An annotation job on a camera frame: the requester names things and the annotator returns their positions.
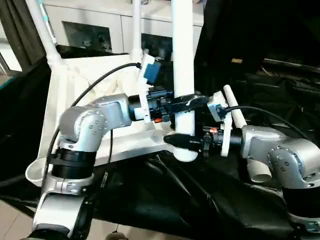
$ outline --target white cabinet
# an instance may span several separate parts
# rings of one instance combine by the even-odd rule
[[[45,9],[59,45],[97,49],[99,44],[112,53],[124,52],[120,15],[51,5]]]
[[[132,4],[130,0],[44,0],[57,43],[130,53],[132,49]],[[193,7],[193,51],[196,53],[204,23],[204,7]],[[154,57],[171,58],[171,2],[150,0],[141,6],[142,48]]]
[[[125,53],[129,53],[132,49],[132,25],[133,18],[129,16],[121,16],[123,48]],[[172,52],[172,22],[141,19],[141,44],[143,49],[148,49],[153,57],[163,55],[168,59],[168,55]],[[199,38],[201,33],[200,26],[193,26],[193,52],[196,54]]]

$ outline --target black cable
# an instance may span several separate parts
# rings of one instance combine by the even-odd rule
[[[256,110],[256,111],[262,112],[264,114],[268,114],[268,115],[272,116],[273,118],[275,118],[275,119],[281,121],[282,123],[286,124],[292,130],[294,130],[297,134],[299,134],[302,138],[307,139],[310,142],[312,142],[311,139],[306,134],[304,134],[299,128],[297,128],[296,126],[294,126],[293,124],[291,124],[287,120],[283,119],[282,117],[280,117],[280,116],[278,116],[278,115],[276,115],[276,114],[274,114],[274,113],[272,113],[270,111],[261,109],[259,107],[255,107],[255,106],[231,106],[231,107],[226,107],[224,109],[224,111],[226,113],[229,113],[232,110],[237,110],[237,109],[252,109],[252,110]]]
[[[112,156],[112,147],[114,145],[114,130],[110,130],[110,150],[109,150],[109,158],[108,158],[108,164],[111,162],[111,156]]]
[[[15,184],[17,182],[20,182],[20,181],[24,180],[25,178],[26,178],[26,176],[24,174],[21,174],[21,175],[7,178],[5,180],[1,180],[0,181],[0,188],[7,187],[7,186],[10,186],[10,185]]]
[[[108,77],[109,75],[121,70],[121,69],[124,69],[124,68],[127,68],[127,67],[137,67],[137,68],[140,68],[141,67],[141,64],[140,63],[127,63],[127,64],[124,64],[124,65],[121,65],[121,66],[118,66],[116,67],[115,69],[107,72],[106,74],[102,75],[101,77],[99,77],[94,83],[92,83],[86,90],[84,90],[83,93],[81,93],[81,95],[71,104],[70,107],[74,107],[75,105],[77,105],[80,100],[91,90],[93,89],[98,83],[100,83],[103,79],[105,79],[106,77]],[[52,136],[52,139],[51,139],[51,142],[49,144],[49,148],[48,148],[48,152],[46,154],[47,158],[45,160],[45,165],[44,165],[44,171],[43,171],[43,176],[46,176],[47,173],[48,173],[48,167],[49,167],[49,163],[48,163],[48,157],[50,156],[50,154],[52,153],[52,150],[54,148],[54,144],[55,144],[55,141],[56,141],[56,138],[58,136],[58,133],[59,133],[59,128],[57,128],[55,131],[54,131],[54,134]],[[112,146],[113,146],[113,131],[111,130],[111,139],[110,139],[110,153],[112,154]],[[108,159],[108,163],[111,161],[111,155],[109,155],[109,159]],[[45,184],[45,179],[43,178],[42,180],[42,187],[44,186]]]

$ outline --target white tube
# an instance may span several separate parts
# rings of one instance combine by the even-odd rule
[[[39,33],[41,42],[46,52],[46,58],[48,60],[49,66],[51,67],[53,63],[61,63],[61,56],[57,52],[55,44],[51,39],[49,30],[47,29],[46,22],[44,16],[42,15],[41,7],[38,4],[38,1],[25,0],[25,2],[29,8],[36,30]]]
[[[173,28],[173,77],[174,97],[195,93],[194,53],[193,53],[193,1],[172,0]],[[175,115],[175,131],[180,134],[195,135],[195,112]],[[182,162],[191,162],[198,153],[182,148],[174,148],[173,154]]]
[[[137,63],[141,61],[142,49],[141,49],[141,0],[133,0],[133,26],[132,26],[132,52],[131,59]]]
[[[260,161],[247,159],[246,168],[251,181],[254,183],[264,183],[272,177],[269,167]]]
[[[223,87],[223,90],[224,90],[229,107],[238,106],[238,102],[236,100],[236,97],[230,85],[225,85]],[[241,129],[243,126],[247,125],[246,119],[240,109],[233,110],[231,114],[234,120],[234,124],[238,129]]]

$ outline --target white platform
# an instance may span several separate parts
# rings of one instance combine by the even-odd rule
[[[131,62],[129,55],[70,58],[63,61],[67,65],[52,68],[37,159],[47,156],[48,147],[54,131],[59,125],[60,116],[74,100],[100,76],[120,65]],[[136,74],[135,67],[128,67],[110,75],[87,94],[78,105],[86,105],[101,96],[125,92],[117,87],[117,81],[123,78],[134,80]],[[170,123],[155,124],[151,122],[145,124],[143,121],[133,122],[131,126],[115,129],[111,161],[115,162],[162,150],[172,152],[172,146],[164,143],[163,140],[163,136],[166,136],[170,131],[172,131]],[[107,133],[97,152],[95,166],[107,162],[109,151],[110,135]],[[32,183],[40,186],[42,177],[38,171],[41,171],[39,166],[36,167],[36,174],[34,174],[35,169],[30,167],[26,171],[26,177]]]

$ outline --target black fabric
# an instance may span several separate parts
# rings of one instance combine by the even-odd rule
[[[318,218],[320,216],[320,187],[310,189],[284,188],[282,191],[287,208],[293,215],[305,218]]]
[[[26,1],[0,0],[0,20],[22,71],[46,55]]]
[[[243,73],[255,73],[264,58],[317,67],[317,8],[318,1],[208,0],[196,64]]]
[[[62,57],[107,54],[72,47],[58,49]],[[159,74],[162,76],[159,83],[170,86],[171,74],[172,69],[166,66]],[[215,77],[208,74],[202,79]],[[49,79],[50,68],[43,59],[28,74],[17,77],[0,90],[0,104],[5,113],[1,118],[0,150],[5,153],[2,156],[10,154],[10,159],[1,161],[1,179],[23,174],[37,157]],[[302,120],[296,123],[304,130],[317,129],[319,114],[314,114],[313,118],[304,115],[306,110],[310,113],[318,111],[316,88],[238,73],[225,75],[225,79],[235,89],[241,103],[262,104],[266,108],[270,105],[273,112],[280,112],[282,116],[290,116],[291,107],[303,103],[303,111],[298,108],[294,117]],[[251,112],[245,115],[255,125],[273,123],[272,119]],[[213,124],[212,117],[202,109],[197,111],[196,117],[198,127]],[[286,128],[281,130],[293,134]],[[94,217],[191,239],[293,238],[296,233],[289,223],[283,201],[272,192],[247,184],[245,168],[245,161],[238,159],[236,151],[228,158],[222,158],[218,150],[206,161],[199,157],[193,163],[178,162],[165,152],[159,153],[159,157],[151,154],[114,162],[108,166],[106,186],[95,199]],[[96,186],[101,183],[103,170],[103,167],[93,170]],[[276,181],[268,186],[280,187]],[[0,199],[33,207],[39,196],[40,189],[26,179],[0,189]]]

